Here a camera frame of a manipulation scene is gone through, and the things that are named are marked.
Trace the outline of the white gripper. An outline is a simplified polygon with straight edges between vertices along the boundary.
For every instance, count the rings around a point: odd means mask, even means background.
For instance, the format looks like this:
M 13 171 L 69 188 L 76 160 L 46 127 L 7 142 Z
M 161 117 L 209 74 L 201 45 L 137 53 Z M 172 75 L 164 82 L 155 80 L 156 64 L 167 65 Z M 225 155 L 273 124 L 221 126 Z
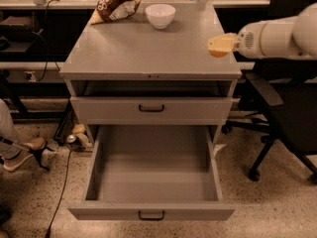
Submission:
M 237 52 L 246 58 L 259 58 L 261 29 L 259 25 L 247 25 L 238 35 L 228 33 L 213 37 L 208 40 L 207 49 L 209 52 L 229 53 L 237 48 Z

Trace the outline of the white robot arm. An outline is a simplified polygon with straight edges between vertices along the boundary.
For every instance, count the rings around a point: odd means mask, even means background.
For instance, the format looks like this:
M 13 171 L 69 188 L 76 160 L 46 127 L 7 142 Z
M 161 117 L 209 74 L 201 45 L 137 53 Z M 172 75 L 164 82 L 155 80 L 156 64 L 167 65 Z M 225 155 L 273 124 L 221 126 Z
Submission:
M 251 23 L 238 34 L 208 40 L 211 56 L 238 52 L 248 59 L 317 60 L 317 3 L 298 16 Z

